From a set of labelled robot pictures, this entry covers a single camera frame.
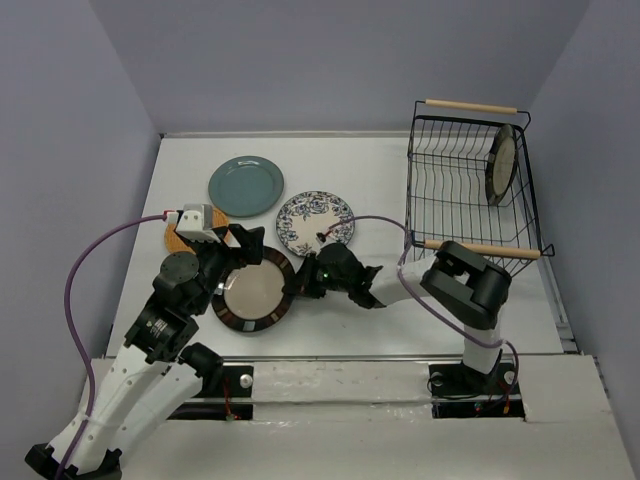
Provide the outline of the teal ceramic plate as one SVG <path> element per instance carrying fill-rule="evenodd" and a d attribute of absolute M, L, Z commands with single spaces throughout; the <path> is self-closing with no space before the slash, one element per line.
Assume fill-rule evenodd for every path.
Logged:
<path fill-rule="evenodd" d="M 239 156 L 224 162 L 211 175 L 208 194 L 226 215 L 251 218 L 271 209 L 284 191 L 284 176 L 272 161 Z"/>

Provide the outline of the dark rimmed plate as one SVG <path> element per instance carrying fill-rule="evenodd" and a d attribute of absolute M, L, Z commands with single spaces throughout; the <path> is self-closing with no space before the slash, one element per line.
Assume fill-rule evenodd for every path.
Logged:
<path fill-rule="evenodd" d="M 217 318 L 229 329 L 253 334 L 274 326 L 288 313 L 294 296 L 283 292 L 295 276 L 289 259 L 265 246 L 259 265 L 229 272 L 211 300 Z"/>
<path fill-rule="evenodd" d="M 490 206 L 500 204 L 515 177 L 518 151 L 515 130 L 504 124 L 494 136 L 485 168 L 485 196 Z"/>

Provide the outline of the blue floral plate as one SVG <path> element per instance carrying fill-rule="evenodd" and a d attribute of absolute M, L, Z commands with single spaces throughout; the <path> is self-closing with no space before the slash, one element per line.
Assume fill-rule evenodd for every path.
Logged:
<path fill-rule="evenodd" d="M 302 192 L 280 208 L 275 220 L 276 235 L 287 250 L 305 257 L 317 254 L 323 245 L 318 233 L 325 233 L 331 225 L 353 216 L 347 202 L 333 193 Z"/>

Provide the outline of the orange woven plate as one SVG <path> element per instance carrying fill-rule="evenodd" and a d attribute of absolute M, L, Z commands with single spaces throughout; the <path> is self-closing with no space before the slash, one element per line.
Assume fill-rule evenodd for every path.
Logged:
<path fill-rule="evenodd" d="M 217 207 L 213 208 L 212 222 L 215 228 L 228 227 L 230 224 L 229 218 L 225 213 L 219 210 Z M 168 224 L 164 233 L 165 247 L 169 253 L 189 252 L 193 253 L 193 250 L 175 233 L 176 226 L 174 224 Z"/>

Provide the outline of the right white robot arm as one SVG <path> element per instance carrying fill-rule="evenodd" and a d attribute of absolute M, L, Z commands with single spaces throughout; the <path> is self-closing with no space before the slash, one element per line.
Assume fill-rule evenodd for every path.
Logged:
<path fill-rule="evenodd" d="M 463 359 L 454 381 L 471 393 L 487 393 L 496 381 L 505 341 L 500 310 L 512 276 L 499 265 L 454 241 L 414 262 L 366 266 L 341 243 L 309 254 L 282 292 L 322 298 L 343 292 L 364 309 L 413 299 L 464 337 Z"/>

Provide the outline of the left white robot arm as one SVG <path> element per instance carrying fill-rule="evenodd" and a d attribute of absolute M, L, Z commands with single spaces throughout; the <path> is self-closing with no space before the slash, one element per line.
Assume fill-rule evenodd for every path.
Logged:
<path fill-rule="evenodd" d="M 225 274 L 261 263 L 265 230 L 239 224 L 217 229 L 192 212 L 178 216 L 177 234 L 189 251 L 163 260 L 110 370 L 102 380 L 87 372 L 87 400 L 75 417 L 26 454 L 26 464 L 41 477 L 119 479 L 133 450 L 184 401 L 219 388 L 223 360 L 192 340 L 196 319 Z"/>

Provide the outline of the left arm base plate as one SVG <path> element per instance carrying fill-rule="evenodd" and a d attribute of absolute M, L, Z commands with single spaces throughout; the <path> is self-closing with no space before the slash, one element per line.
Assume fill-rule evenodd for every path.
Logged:
<path fill-rule="evenodd" d="M 225 364 L 222 377 L 183 402 L 169 420 L 248 421 L 253 419 L 254 366 Z"/>

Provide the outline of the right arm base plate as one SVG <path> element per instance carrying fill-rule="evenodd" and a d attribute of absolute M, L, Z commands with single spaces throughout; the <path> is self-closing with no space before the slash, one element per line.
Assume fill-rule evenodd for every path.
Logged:
<path fill-rule="evenodd" d="M 525 418 L 518 384 L 512 386 L 514 366 L 501 363 L 494 376 L 475 377 L 462 363 L 429 366 L 427 389 L 436 420 Z"/>

